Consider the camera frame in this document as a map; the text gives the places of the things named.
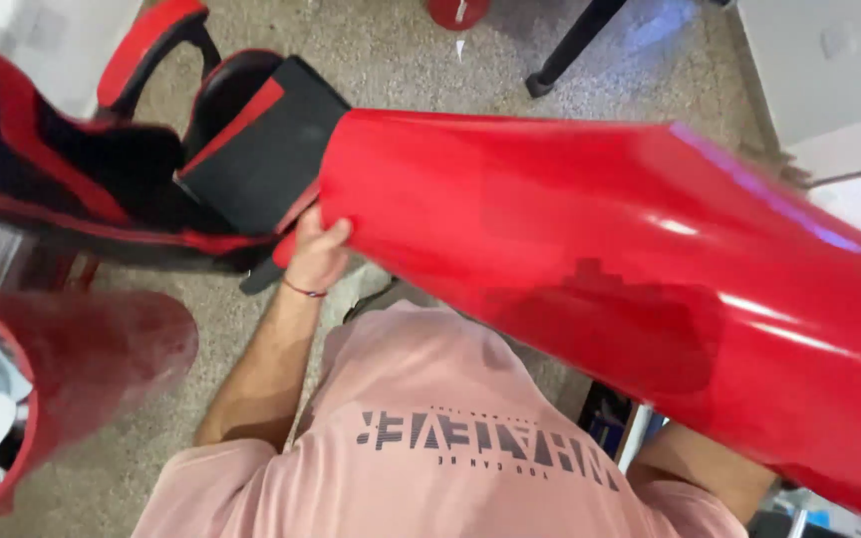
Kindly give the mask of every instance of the bracelet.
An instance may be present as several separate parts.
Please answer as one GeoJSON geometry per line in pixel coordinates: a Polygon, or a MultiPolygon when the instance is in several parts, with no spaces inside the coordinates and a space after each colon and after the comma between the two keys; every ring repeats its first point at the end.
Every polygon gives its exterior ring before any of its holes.
{"type": "Polygon", "coordinates": [[[293,283],[289,282],[289,281],[288,281],[288,279],[287,279],[287,278],[284,278],[284,277],[282,277],[282,278],[281,278],[281,282],[282,282],[284,285],[288,286],[289,288],[291,288],[291,289],[293,289],[293,290],[297,291],[298,293],[300,293],[300,294],[302,294],[302,295],[306,295],[306,296],[308,296],[308,297],[317,298],[317,297],[324,297],[324,296],[326,296],[326,295],[327,295],[327,291],[307,291],[307,290],[303,290],[303,289],[301,289],[301,288],[299,288],[299,287],[294,286],[294,284],[293,284],[293,283]]]}

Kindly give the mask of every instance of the pink t-shirt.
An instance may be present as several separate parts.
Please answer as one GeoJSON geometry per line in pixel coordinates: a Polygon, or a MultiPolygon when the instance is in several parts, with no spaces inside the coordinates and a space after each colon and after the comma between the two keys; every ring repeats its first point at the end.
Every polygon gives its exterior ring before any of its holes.
{"type": "Polygon", "coordinates": [[[289,452],[185,450],[133,536],[746,536],[696,487],[631,490],[504,341],[451,310],[366,313],[328,335],[323,360],[289,452]]]}

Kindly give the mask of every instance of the red and black chair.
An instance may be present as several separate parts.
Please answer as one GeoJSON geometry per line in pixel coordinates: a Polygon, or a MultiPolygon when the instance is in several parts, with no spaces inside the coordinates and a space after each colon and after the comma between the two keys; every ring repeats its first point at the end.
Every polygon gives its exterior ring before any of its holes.
{"type": "Polygon", "coordinates": [[[273,253],[317,197],[321,157],[349,106],[296,56],[222,60],[207,17],[197,0],[146,11],[109,62],[89,122],[57,112],[0,55],[0,223],[121,263],[248,273],[247,293],[277,279],[273,253]],[[152,72],[183,42],[204,58],[185,136],[133,123],[152,72]]]}

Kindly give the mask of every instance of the black table leg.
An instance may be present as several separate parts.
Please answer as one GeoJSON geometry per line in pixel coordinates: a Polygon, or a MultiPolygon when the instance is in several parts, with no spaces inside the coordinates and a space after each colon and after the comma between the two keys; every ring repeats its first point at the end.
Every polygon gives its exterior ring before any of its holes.
{"type": "Polygon", "coordinates": [[[573,60],[583,52],[583,49],[604,29],[606,23],[616,15],[627,0],[593,0],[586,7],[576,24],[573,25],[564,40],[544,62],[544,67],[530,77],[527,77],[527,91],[530,97],[543,97],[553,89],[554,82],[570,67],[573,60]]]}

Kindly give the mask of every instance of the man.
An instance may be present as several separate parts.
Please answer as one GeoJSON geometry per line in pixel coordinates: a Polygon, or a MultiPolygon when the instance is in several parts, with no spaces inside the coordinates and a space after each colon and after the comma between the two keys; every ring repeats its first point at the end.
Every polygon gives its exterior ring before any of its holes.
{"type": "Polygon", "coordinates": [[[624,477],[492,330],[398,302],[327,337],[308,429],[282,453],[350,223],[312,208],[281,287],[161,471],[134,536],[745,536],[775,479],[671,423],[624,477]]]}

